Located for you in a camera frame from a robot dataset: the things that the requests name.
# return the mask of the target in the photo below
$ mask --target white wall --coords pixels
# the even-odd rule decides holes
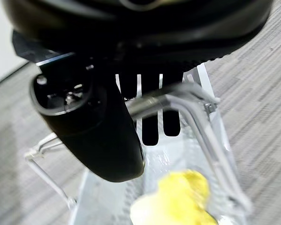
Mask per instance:
[[[25,60],[15,55],[11,42],[12,26],[0,2],[0,80],[19,68]]]

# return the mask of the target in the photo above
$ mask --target silver metal bar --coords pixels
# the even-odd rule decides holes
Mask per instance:
[[[151,94],[150,96],[127,103],[132,118],[135,120],[146,117],[160,109],[179,110],[185,117],[188,125],[194,130],[219,184],[227,192],[228,196],[237,203],[237,207],[240,206],[249,214],[251,212],[251,202],[242,192],[233,168],[231,168],[221,144],[214,134],[205,111],[197,103],[197,96],[199,94],[195,96],[187,91],[184,91],[182,94],[181,89],[178,90],[172,93]],[[210,99],[205,98],[203,101],[212,103]]]
[[[84,170],[84,173],[83,173],[83,176],[82,176],[82,181],[80,183],[80,187],[79,187],[79,195],[78,195],[78,198],[77,198],[77,205],[74,207],[74,209],[72,210],[72,215],[70,217],[70,220],[69,220],[69,225],[73,225],[75,223],[75,220],[76,220],[76,215],[77,215],[77,212],[79,210],[78,208],[78,204],[79,204],[79,199],[81,199],[82,197],[82,190],[86,187],[87,185],[87,177],[88,177],[88,173],[89,173],[89,170],[88,168],[85,168]]]
[[[52,148],[63,145],[61,141],[49,144],[58,137],[55,133],[51,133],[38,142],[28,153],[24,155],[24,158],[29,167],[43,179],[56,193],[66,202],[69,209],[73,209],[76,205],[76,201],[72,197],[68,197],[61,186],[59,186],[35,161],[35,158],[42,158],[45,153],[51,152]]]
[[[69,209],[74,208],[76,205],[74,198],[68,197],[64,190],[33,159],[27,159],[26,162],[39,177],[57,192],[57,194],[67,203]]]
[[[209,76],[205,67],[205,64],[202,63],[201,65],[193,68],[190,71],[193,80],[198,83],[202,89],[207,92],[210,96],[214,97],[214,92],[209,80]],[[216,130],[215,135],[217,136],[219,142],[221,142],[222,146],[224,147],[224,152],[226,157],[228,158],[231,167],[233,168],[234,172],[238,174],[236,165],[234,163],[234,157],[231,152],[231,147],[228,139],[228,135],[226,133],[226,129],[224,127],[223,120],[220,116],[220,111],[217,108],[214,112],[209,114],[210,122],[213,127],[213,130]]]

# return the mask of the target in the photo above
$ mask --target yellow rubber duck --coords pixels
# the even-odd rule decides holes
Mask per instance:
[[[137,199],[130,210],[133,225],[217,225],[206,211],[207,179],[196,171],[172,172],[159,181],[157,193]]]

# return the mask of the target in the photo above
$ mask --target gray carpet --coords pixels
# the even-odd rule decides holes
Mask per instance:
[[[281,0],[263,31],[246,46],[206,63],[243,188],[255,205],[254,225],[281,225]],[[23,154],[50,133],[33,110],[33,65],[0,84],[0,225],[64,225],[66,205],[26,165]],[[83,166],[69,153],[39,163],[75,196]]]

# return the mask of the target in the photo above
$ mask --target yellow object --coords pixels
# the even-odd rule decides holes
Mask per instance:
[[[173,172],[159,181],[158,192],[131,206],[133,225],[217,225],[205,211],[207,179],[196,171]]]

